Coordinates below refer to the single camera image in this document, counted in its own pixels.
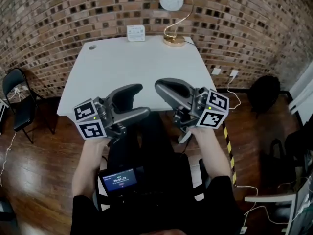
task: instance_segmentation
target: gold lamp base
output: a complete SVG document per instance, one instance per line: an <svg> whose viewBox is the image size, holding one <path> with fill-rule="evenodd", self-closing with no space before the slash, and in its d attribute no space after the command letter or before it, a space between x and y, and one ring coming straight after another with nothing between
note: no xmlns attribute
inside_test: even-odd
<svg viewBox="0 0 313 235"><path fill-rule="evenodd" d="M171 38L171 37L164 36L163 42L173 47L181 47L185 45L185 39L183 37Z"/></svg>

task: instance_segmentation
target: black backpack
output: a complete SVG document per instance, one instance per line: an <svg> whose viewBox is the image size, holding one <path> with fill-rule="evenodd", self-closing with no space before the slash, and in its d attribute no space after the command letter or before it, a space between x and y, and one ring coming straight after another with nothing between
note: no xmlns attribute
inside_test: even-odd
<svg viewBox="0 0 313 235"><path fill-rule="evenodd" d="M277 154L274 154L274 150L279 151L279 157L275 156ZM272 141L269 154L260 153L260 161L261 181L264 188L277 187L296 179L293 156L284 152L280 140Z"/></svg>
<svg viewBox="0 0 313 235"><path fill-rule="evenodd" d="M280 83L277 77L260 77L248 91L252 111L257 115L266 112L276 102L279 92Z"/></svg>

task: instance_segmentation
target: brick wall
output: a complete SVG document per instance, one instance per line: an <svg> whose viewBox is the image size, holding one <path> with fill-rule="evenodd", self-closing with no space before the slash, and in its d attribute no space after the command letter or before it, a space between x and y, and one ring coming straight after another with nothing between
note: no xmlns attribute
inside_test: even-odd
<svg viewBox="0 0 313 235"><path fill-rule="evenodd" d="M191 8L191 0L178 12L159 0L0 1L0 79L20 67L44 96L62 94L85 42L125 36L132 24L159 35ZM232 88L273 74L288 89L313 59L312 8L312 0L195 0L178 32L192 37L209 72L222 68L213 77L218 88L237 69Z"/></svg>

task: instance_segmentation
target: white table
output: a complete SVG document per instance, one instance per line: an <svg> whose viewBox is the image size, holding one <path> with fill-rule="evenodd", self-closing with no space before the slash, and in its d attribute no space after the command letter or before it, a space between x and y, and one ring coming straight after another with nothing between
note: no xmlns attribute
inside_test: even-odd
<svg viewBox="0 0 313 235"><path fill-rule="evenodd" d="M185 39L193 43L190 37ZM155 90L155 82L167 77L215 90L211 76L192 44L170 47L163 42L163 36L147 36L144 42L128 42L123 37L85 43L69 75L57 113L73 120L74 106L97 96L106 97L113 90L134 83L143 85L142 91L134 97L134 108L171 110Z"/></svg>

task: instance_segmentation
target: yellow and black tape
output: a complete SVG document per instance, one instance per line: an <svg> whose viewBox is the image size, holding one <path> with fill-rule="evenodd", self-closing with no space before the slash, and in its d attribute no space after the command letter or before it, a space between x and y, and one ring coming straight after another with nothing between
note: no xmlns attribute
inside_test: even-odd
<svg viewBox="0 0 313 235"><path fill-rule="evenodd" d="M229 153L230 167L231 167L231 170L232 170L232 173L233 173L233 185L236 187L237 186L237 182L236 182L237 176L236 176L236 170L235 170L235 161L234 161L234 156L233 156L233 154L231 152L231 145L230 145L229 136L228 136L228 132L227 132L227 129L226 129L225 122L223 122L222 127L223 127L223 131L224 131L224 136L225 136L225 139L226 139L227 150L228 150L228 153Z"/></svg>

